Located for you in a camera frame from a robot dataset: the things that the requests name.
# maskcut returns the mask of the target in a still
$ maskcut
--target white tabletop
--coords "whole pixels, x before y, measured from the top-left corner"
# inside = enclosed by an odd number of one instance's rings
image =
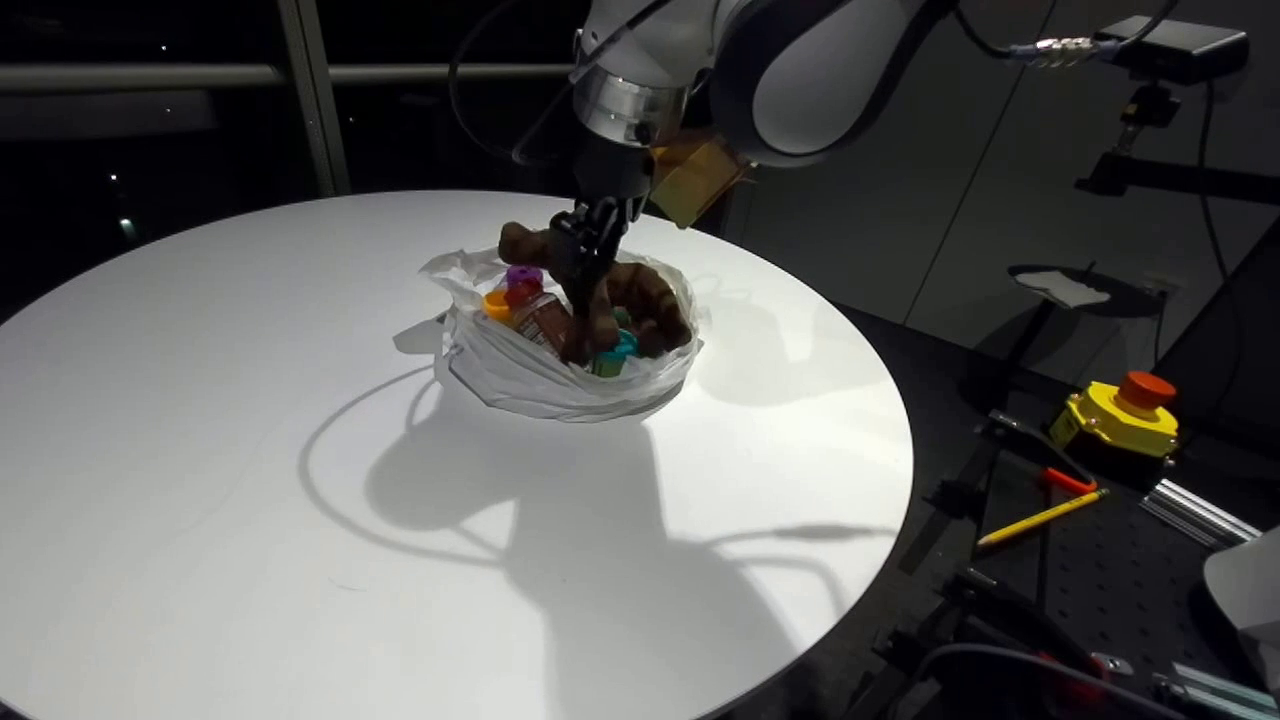
[[[678,720],[812,647],[911,496],[904,399],[787,271],[644,222],[703,351],[644,422],[475,405],[421,263],[567,202],[343,195],[0,328],[0,699],[42,720]]]

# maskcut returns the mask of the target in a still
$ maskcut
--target white round table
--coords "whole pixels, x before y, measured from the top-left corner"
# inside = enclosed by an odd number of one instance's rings
[[[787,271],[641,222],[703,351],[653,415],[483,408],[421,263],[567,202],[389,192],[135,247],[0,328],[0,699],[42,720],[689,720],[812,647],[911,496]]]

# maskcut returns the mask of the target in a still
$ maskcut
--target wall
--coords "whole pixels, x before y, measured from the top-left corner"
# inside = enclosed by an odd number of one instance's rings
[[[1029,40],[1047,4],[964,0],[964,9],[983,35]],[[1091,32],[1151,9],[1156,0],[1060,0],[1047,32]],[[1249,76],[1215,94],[1208,163],[1280,174],[1280,4],[1183,0],[1177,16],[1253,32]],[[964,350],[990,346],[1034,309],[1034,295],[1004,276],[1019,261],[1097,263],[1165,286],[1168,350],[1220,286],[1197,202],[1141,187],[1100,202],[1074,187],[1112,148],[1128,98],[1132,82],[1120,70],[1010,70],[983,62],[955,21],[945,21],[864,139],[819,167],[756,176],[724,217],[747,247],[802,258],[802,276],[831,288],[840,306]],[[1150,133],[1141,157],[1197,160],[1203,98],[1189,89],[1181,100],[1177,123]],[[1230,263],[1249,258],[1278,217],[1230,202],[1212,209]],[[1087,321],[1038,368],[1058,379],[1106,378],[1151,365],[1151,341],[1156,324],[1144,321]]]

